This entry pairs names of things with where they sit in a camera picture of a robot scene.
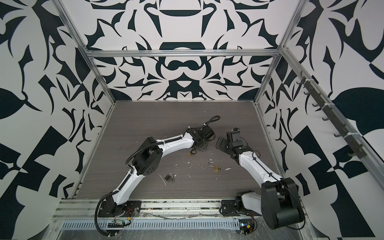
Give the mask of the black padlock with keys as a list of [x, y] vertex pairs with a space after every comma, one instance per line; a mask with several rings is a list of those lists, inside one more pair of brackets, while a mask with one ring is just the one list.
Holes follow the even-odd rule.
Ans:
[[158, 175], [161, 177], [161, 179], [162, 179], [162, 181], [163, 181], [165, 186], [168, 183], [174, 183], [176, 181], [176, 179], [175, 179], [176, 175], [174, 173], [168, 173], [166, 176], [162, 176], [160, 174], [158, 174]]

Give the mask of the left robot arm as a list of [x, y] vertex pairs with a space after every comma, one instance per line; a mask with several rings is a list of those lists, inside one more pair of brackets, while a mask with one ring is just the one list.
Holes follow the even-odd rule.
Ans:
[[200, 127], [187, 127], [182, 134], [167, 139], [147, 138], [126, 160], [125, 165], [129, 171], [122, 182], [99, 200], [94, 217], [117, 217], [127, 214], [133, 191], [144, 177], [157, 170], [161, 159], [184, 149], [204, 152], [208, 143], [216, 137], [209, 124], [220, 119], [220, 116], [214, 116]]

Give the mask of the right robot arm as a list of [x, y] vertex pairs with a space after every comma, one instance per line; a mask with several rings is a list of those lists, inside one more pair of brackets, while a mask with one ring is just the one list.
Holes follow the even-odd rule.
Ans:
[[234, 200], [237, 213], [256, 213], [272, 230], [282, 227], [292, 229], [291, 225], [306, 222], [296, 183], [291, 178], [281, 177], [264, 164], [257, 151], [244, 144], [240, 129], [227, 132], [225, 139], [218, 138], [216, 148], [247, 170], [261, 188], [260, 195], [253, 191], [237, 193]]

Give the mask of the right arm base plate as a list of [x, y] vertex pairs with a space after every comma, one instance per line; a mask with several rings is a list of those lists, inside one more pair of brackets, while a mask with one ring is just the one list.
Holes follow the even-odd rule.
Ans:
[[221, 200], [221, 206], [219, 208], [219, 213], [225, 217], [234, 217], [234, 216], [261, 216], [260, 214], [246, 210], [237, 205], [235, 200]]

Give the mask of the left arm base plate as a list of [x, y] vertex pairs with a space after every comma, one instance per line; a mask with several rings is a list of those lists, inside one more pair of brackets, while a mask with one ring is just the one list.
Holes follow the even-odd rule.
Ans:
[[125, 204], [116, 205], [113, 201], [103, 201], [99, 208], [99, 218], [133, 217], [141, 211], [142, 201], [127, 201]]

